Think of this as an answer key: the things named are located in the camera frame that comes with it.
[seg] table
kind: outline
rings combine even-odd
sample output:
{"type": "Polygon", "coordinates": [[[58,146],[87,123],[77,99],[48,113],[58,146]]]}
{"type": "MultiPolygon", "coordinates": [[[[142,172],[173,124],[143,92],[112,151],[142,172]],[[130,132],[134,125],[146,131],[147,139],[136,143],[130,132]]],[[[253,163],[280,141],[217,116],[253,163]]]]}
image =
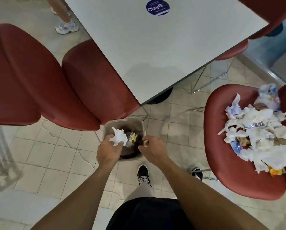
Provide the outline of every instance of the table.
{"type": "Polygon", "coordinates": [[[65,1],[141,105],[268,25],[237,0],[65,1]]]}

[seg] beige pants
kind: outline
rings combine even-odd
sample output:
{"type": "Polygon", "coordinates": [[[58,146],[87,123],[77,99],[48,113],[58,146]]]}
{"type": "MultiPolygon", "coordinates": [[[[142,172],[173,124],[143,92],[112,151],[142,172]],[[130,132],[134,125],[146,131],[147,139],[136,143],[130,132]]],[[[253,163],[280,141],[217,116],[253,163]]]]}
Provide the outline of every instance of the beige pants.
{"type": "Polygon", "coordinates": [[[147,183],[142,183],[125,199],[124,202],[141,197],[155,197],[154,189],[147,183]]]}

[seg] person's right hand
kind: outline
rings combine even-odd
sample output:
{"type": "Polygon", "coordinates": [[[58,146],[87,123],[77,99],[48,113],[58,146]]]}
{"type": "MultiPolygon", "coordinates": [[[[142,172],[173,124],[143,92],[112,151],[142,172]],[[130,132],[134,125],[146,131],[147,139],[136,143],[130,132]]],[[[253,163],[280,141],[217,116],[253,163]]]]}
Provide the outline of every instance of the person's right hand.
{"type": "Polygon", "coordinates": [[[138,149],[149,162],[159,167],[161,163],[169,159],[165,144],[161,139],[158,139],[155,136],[147,135],[144,136],[142,140],[147,140],[145,143],[146,147],[140,145],[138,149]]]}

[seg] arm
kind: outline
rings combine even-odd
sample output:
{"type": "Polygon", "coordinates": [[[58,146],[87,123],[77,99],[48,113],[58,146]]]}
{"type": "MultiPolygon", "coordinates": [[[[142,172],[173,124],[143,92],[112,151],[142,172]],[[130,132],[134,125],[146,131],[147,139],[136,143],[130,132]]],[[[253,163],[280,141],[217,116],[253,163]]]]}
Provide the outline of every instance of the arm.
{"type": "Polygon", "coordinates": [[[197,230],[267,230],[238,205],[179,168],[169,159],[160,139],[146,136],[143,140],[148,142],[145,147],[139,146],[140,151],[163,172],[189,221],[197,230]]]}
{"type": "Polygon", "coordinates": [[[73,193],[51,210],[32,230],[91,230],[111,170],[121,155],[123,143],[113,146],[108,135],[98,146],[97,170],[73,193]]]}

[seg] purple sticker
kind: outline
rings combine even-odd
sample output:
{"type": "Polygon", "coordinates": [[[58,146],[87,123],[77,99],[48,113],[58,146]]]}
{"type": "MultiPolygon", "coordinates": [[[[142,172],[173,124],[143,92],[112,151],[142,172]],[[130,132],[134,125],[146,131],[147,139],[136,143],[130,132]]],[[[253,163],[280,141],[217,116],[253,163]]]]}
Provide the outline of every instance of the purple sticker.
{"type": "Polygon", "coordinates": [[[163,0],[151,0],[147,3],[146,9],[153,15],[165,15],[170,10],[170,6],[163,0]]]}

